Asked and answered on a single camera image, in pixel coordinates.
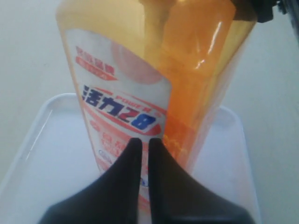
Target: orange plastic bottle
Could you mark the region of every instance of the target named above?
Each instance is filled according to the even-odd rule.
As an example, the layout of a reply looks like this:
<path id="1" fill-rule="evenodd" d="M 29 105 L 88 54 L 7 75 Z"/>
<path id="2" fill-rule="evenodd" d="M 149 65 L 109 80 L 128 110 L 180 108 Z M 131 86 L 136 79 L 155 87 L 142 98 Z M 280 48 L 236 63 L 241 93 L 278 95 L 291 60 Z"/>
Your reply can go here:
<path id="1" fill-rule="evenodd" d="M 57 22 L 100 170 L 144 142 L 147 209 L 149 139 L 192 167 L 254 13 L 243 0 L 64 0 Z"/>

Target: white tray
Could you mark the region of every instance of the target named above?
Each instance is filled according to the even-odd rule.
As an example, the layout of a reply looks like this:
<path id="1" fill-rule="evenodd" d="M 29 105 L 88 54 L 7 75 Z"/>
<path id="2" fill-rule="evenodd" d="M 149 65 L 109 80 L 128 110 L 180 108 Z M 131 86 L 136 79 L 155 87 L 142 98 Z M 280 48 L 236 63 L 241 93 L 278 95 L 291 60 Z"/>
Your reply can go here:
<path id="1" fill-rule="evenodd" d="M 242 124 L 229 109 L 219 109 L 193 176 L 261 223 Z M 75 94 L 56 96 L 40 109 L 0 185 L 0 223 L 37 223 L 98 177 Z"/>

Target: bottle label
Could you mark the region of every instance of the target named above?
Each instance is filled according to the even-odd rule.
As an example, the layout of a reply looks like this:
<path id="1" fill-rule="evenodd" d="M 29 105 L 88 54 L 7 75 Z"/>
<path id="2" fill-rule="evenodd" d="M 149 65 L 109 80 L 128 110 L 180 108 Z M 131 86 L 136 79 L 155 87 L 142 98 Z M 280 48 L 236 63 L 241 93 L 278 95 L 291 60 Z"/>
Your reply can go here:
<path id="1" fill-rule="evenodd" d="M 163 137 L 171 84 L 140 57 L 97 33 L 71 29 L 65 35 L 98 167 L 106 171 L 130 138 L 140 138 L 140 198 L 148 207 L 148 142 Z"/>

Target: white background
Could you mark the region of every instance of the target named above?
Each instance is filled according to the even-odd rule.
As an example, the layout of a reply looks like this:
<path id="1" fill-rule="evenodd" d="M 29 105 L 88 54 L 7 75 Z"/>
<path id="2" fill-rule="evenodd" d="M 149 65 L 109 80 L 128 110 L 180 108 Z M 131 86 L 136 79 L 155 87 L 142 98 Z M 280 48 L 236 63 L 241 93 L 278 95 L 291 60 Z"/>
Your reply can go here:
<path id="1" fill-rule="evenodd" d="M 0 181 L 42 103 L 74 92 L 60 0 L 0 0 Z M 287 16 L 257 24 L 224 99 L 242 119 L 265 224 L 299 220 L 299 47 Z"/>

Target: black object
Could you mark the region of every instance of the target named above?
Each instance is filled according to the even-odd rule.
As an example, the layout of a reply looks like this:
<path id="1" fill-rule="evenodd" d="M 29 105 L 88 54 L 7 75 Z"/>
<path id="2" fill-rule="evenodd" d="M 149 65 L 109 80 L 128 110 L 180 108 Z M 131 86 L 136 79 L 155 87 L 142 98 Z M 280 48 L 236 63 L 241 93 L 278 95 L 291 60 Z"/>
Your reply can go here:
<path id="1" fill-rule="evenodd" d="M 254 223 L 245 209 L 190 177 L 160 139 L 149 142 L 149 197 L 153 224 Z"/>
<path id="2" fill-rule="evenodd" d="M 141 160 L 142 142 L 131 139 L 102 177 L 51 206 L 39 224 L 136 224 Z M 254 223 L 245 209 L 190 177 L 160 139 L 149 142 L 149 197 L 153 224 Z"/>
<path id="3" fill-rule="evenodd" d="M 136 224 L 142 142 L 131 139 L 97 181 L 53 205 L 40 224 Z"/>
<path id="4" fill-rule="evenodd" d="M 249 0 L 257 14 L 258 22 L 273 20 L 273 7 L 277 6 L 282 14 L 289 14 L 292 27 L 299 42 L 299 0 Z"/>

